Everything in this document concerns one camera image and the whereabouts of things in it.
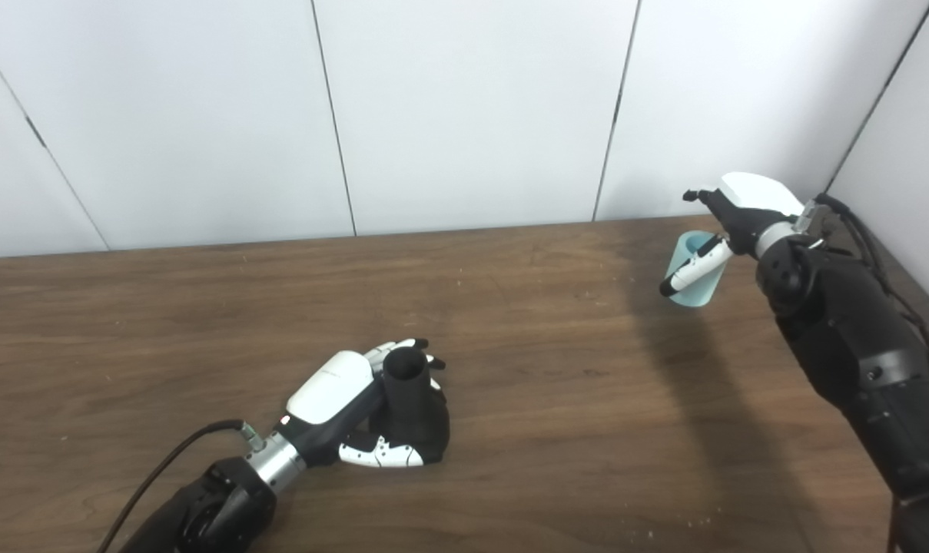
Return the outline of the right robot hand, white and black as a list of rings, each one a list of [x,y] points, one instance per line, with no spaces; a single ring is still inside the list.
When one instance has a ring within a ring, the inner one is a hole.
[[[683,293],[732,257],[759,259],[780,239],[805,234],[805,204],[783,183],[755,173],[727,173],[716,188],[688,190],[682,199],[704,204],[722,232],[668,273],[659,286],[664,297]]]

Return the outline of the left robot hand, white and black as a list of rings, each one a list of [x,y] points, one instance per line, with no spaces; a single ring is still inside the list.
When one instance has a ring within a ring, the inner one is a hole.
[[[450,412],[426,339],[335,353],[287,400],[277,433],[306,468],[417,468],[443,461]]]

